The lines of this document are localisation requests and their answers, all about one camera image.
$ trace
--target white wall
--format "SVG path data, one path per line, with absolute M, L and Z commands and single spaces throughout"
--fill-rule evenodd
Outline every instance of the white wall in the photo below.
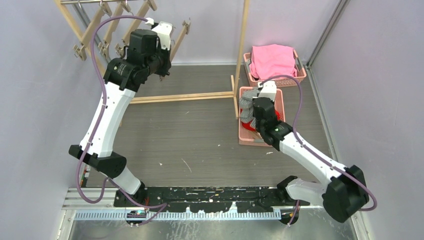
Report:
M 75 186 L 68 148 L 101 92 L 92 65 L 73 56 L 77 39 L 53 1 L 5 3 L 0 22 L 0 239 L 53 239 Z
M 424 1 L 350 1 L 312 66 L 341 162 L 378 199 L 372 239 L 422 239 Z
M 183 20 L 191 18 L 190 33 L 181 44 L 174 63 L 235 63 L 239 50 L 243 0 L 155 0 L 157 11 L 146 17 L 172 23 L 176 39 Z M 282 44 L 296 49 L 307 61 L 324 31 L 338 0 L 251 0 L 244 52 L 252 46 Z M 142 1 L 129 1 L 136 13 Z M 84 4 L 90 18 L 97 4 Z M 122 20 L 113 35 L 113 44 L 121 38 L 131 20 Z M 103 39 L 106 29 L 100 34 Z

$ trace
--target pink basket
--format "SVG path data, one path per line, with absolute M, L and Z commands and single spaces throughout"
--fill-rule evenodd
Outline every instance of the pink basket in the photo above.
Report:
M 296 63 L 298 63 L 294 66 L 297 69 L 297 77 L 295 77 L 295 79 L 298 80 L 300 83 L 306 77 L 306 71 L 301 60 L 298 57 L 298 54 L 296 53 L 294 49 L 293 49 L 293 56 Z M 251 87 L 256 87 L 258 83 L 262 82 L 263 80 L 257 80 L 251 74 L 251 68 L 249 67 L 249 65 L 251 64 L 251 53 L 250 52 L 245 53 L 243 57 L 244 57 L 244 69 L 246 70 L 246 75 L 247 75 L 247 78 L 249 79 L 249 85 Z M 286 77 L 276 78 L 273 81 L 277 85 L 277 88 L 296 86 L 296 83 L 293 80 Z
M 242 86 L 240 87 L 240 95 L 247 91 L 252 90 L 253 87 Z M 279 113 L 281 120 L 285 121 L 286 116 L 284 114 L 284 103 L 283 103 L 283 92 L 280 89 L 277 89 L 277 94 L 275 96 L 275 109 Z M 261 147 L 271 147 L 262 140 L 261 136 L 257 132 L 247 130 L 242 126 L 242 121 L 238 119 L 238 143 L 241 145 L 249 146 L 261 146 Z

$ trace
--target plastic basket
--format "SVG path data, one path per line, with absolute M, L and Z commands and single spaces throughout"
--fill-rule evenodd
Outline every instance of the plastic basket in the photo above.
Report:
M 240 87 L 239 96 L 242 96 L 245 91 L 252 89 L 253 87 L 250 86 Z M 281 120 L 285 121 L 286 115 L 284 114 L 283 92 L 280 89 L 277 89 L 277 94 L 275 96 L 275 109 L 280 114 Z M 271 147 L 262 140 L 259 133 L 244 128 L 240 119 L 238 119 L 238 143 L 249 146 Z
M 296 65 L 294 67 L 297 69 L 297 77 L 295 77 L 295 79 L 298 80 L 300 83 L 306 77 L 305 67 L 300 61 L 298 54 L 296 53 L 294 49 L 293 49 L 293 56 L 296 62 Z M 258 83 L 262 82 L 263 80 L 257 80 L 251 74 L 251 68 L 249 67 L 249 65 L 251 64 L 251 53 L 250 52 L 245 53 L 243 57 L 244 57 L 244 69 L 246 70 L 246 75 L 249 80 L 249 85 L 251 87 L 256 87 Z M 296 83 L 287 77 L 276 78 L 273 81 L 275 82 L 275 85 L 277 85 L 277 88 L 296 86 Z

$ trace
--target pink towel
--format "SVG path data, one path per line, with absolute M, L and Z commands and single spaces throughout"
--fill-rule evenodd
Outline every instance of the pink towel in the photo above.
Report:
M 266 80 L 281 74 L 296 77 L 295 64 L 292 47 L 277 44 L 252 47 L 250 72 L 256 79 Z

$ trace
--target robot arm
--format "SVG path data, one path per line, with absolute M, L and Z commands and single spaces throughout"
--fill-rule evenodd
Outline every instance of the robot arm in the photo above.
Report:
M 280 182 L 277 188 L 288 200 L 302 200 L 313 205 L 323 206 L 336 221 L 345 222 L 369 201 L 369 196 L 361 187 L 334 168 L 346 172 L 365 185 L 363 172 L 355 165 L 348 168 L 334 161 L 297 134 L 301 141 L 299 142 L 293 128 L 280 121 L 275 114 L 276 92 L 275 83 L 268 81 L 261 86 L 258 97 L 253 99 L 256 130 L 267 144 L 292 157 L 319 181 L 319 183 L 307 182 L 296 176 L 289 176 Z M 308 146 L 317 156 L 330 163 L 331 167 L 303 146 Z
M 148 76 L 169 75 L 171 68 L 171 34 L 167 22 L 147 22 L 151 30 L 137 29 L 130 35 L 126 59 L 114 58 L 103 76 L 107 93 L 106 108 L 83 162 L 111 178 L 125 192 L 142 202 L 144 184 L 127 168 L 127 159 L 113 151 L 115 136 L 131 100 Z M 79 159 L 103 107 L 101 97 L 87 134 L 79 144 L 71 145 L 69 154 Z

